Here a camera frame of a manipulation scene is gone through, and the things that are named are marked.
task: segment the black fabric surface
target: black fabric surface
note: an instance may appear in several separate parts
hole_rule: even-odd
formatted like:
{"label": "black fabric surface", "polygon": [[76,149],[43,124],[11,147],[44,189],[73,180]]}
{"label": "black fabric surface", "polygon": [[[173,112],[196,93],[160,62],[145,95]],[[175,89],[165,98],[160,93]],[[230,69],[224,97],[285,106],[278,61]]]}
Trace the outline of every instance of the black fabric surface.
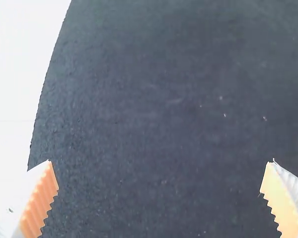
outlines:
{"label": "black fabric surface", "polygon": [[267,161],[298,176],[298,0],[73,0],[29,167],[44,238],[277,238]]}

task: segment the white surface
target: white surface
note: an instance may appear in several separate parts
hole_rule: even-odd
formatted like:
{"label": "white surface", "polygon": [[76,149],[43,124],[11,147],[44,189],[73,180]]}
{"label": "white surface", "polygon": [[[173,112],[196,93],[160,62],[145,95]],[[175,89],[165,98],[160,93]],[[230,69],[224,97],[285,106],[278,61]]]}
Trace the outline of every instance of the white surface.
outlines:
{"label": "white surface", "polygon": [[45,75],[71,0],[0,0],[0,178],[26,172]]}

